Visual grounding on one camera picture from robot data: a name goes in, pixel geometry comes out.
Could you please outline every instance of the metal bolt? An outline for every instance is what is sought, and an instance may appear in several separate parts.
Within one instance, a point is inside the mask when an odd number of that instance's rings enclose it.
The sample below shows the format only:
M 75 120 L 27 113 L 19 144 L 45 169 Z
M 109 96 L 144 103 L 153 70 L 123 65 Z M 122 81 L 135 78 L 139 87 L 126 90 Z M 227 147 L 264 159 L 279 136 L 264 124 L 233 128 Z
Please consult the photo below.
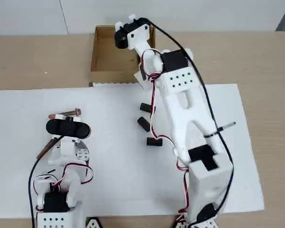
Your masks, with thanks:
M 80 108 L 76 108 L 76 109 L 73 110 L 73 111 L 63 112 L 63 113 L 58 113 L 58 114 L 60 114 L 60 115 L 65 115 L 65 116 L 70 116 L 70 115 L 79 116 L 79 115 L 81 115 L 81 109 L 80 109 Z M 54 119 L 55 116 L 56 116 L 56 114 L 48 115 L 49 119 Z

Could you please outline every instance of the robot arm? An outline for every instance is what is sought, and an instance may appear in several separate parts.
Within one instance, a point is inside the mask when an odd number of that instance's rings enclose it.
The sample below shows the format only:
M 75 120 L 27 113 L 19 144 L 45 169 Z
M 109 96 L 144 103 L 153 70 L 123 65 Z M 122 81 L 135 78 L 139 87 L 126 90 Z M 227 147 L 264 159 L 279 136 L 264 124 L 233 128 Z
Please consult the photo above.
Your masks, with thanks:
M 50 174 L 34 179 L 37 194 L 38 227 L 83 228 L 85 217 L 78 201 L 81 184 L 93 178 L 89 167 L 89 150 L 81 139 L 90 135 L 90 127 L 79 116 L 56 114 L 47 123 L 52 139 L 64 136 L 51 148 L 48 164 L 55 167 Z M 62 172 L 58 179 L 56 173 Z
M 159 75 L 153 84 L 159 89 L 167 111 L 174 153 L 189 172 L 189 206 L 184 211 L 184 218 L 189 227 L 205 227 L 214 223 L 213 219 L 226 200 L 233 175 L 232 160 L 224 150 L 219 129 L 204 102 L 201 83 L 190 64 L 192 52 L 189 49 L 185 49 L 187 54 L 183 50 L 152 49 L 147 42 L 151 22 L 144 18 L 135 19 L 134 15 L 129 19 L 127 24 L 116 23 L 115 45 L 135 49 L 141 57 L 140 71 L 134 76 L 143 89 L 152 87 L 148 77 Z M 180 93 L 187 98 L 186 108 L 180 104 Z M 190 150 L 186 148 L 188 122 L 198 127 L 207 144 Z

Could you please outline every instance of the cable tie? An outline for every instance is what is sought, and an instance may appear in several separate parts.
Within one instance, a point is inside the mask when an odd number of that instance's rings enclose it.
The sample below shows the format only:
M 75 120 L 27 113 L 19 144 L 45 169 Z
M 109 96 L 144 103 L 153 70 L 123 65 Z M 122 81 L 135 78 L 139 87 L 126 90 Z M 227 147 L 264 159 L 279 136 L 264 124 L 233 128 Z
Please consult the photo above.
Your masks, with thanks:
M 212 134 L 206 134 L 206 135 L 204 135 L 204 138 L 210 138 L 210 137 L 212 137 L 212 136 L 214 136 L 214 135 L 217 135 L 219 132 L 222 132 L 223 130 L 225 130 L 225 129 L 227 129 L 227 128 L 230 128 L 230 127 L 232 127 L 232 126 L 234 126 L 234 125 L 236 125 L 236 122 L 231 122 L 231 123 L 228 123 L 228 124 L 226 124 L 226 125 L 224 125 L 224 126 L 221 126 L 221 127 L 218 128 L 218 130 L 217 130 L 216 132 L 214 132 L 214 133 L 212 133 Z

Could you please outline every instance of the wooden desk surface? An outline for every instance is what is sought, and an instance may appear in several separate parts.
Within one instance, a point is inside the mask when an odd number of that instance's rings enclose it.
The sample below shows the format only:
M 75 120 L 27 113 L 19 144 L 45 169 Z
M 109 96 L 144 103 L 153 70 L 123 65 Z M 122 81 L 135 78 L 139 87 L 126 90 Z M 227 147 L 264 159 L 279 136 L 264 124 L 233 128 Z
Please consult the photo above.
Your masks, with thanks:
M 220 215 L 222 228 L 285 227 L 285 32 L 175 33 L 206 83 L 237 83 L 247 116 L 265 210 Z M 161 35 L 158 49 L 173 49 Z M 86 87 L 93 35 L 0 37 L 0 89 Z M 168 228 L 172 216 L 101 218 L 104 228 Z M 0 228 L 29 219 L 0 219 Z

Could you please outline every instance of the open cardboard box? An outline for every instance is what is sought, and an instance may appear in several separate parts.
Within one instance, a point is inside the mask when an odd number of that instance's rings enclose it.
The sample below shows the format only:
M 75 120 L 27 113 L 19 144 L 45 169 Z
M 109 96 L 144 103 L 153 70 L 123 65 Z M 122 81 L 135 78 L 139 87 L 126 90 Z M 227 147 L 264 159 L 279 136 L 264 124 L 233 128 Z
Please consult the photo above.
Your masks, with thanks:
M 139 56 L 134 50 L 118 49 L 114 43 L 114 26 L 96 26 L 91 63 L 93 83 L 134 83 Z M 150 27 L 149 44 L 155 48 L 155 28 Z

